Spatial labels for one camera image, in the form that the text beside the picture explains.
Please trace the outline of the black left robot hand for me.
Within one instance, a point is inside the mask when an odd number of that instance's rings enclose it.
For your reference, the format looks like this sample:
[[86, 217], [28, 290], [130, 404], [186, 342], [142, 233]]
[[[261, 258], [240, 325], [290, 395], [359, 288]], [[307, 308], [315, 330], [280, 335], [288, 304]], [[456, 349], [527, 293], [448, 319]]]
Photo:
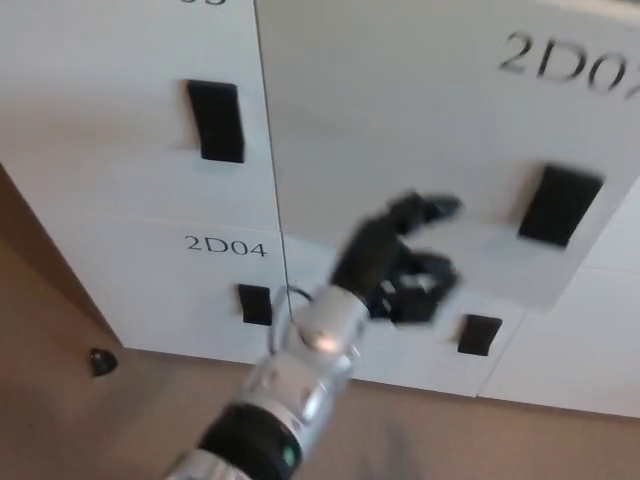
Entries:
[[343, 249], [332, 285], [354, 294], [372, 319], [395, 325], [427, 324], [459, 281], [453, 262], [428, 250], [412, 250], [403, 238], [455, 216], [455, 195], [408, 192], [384, 212], [364, 220]]

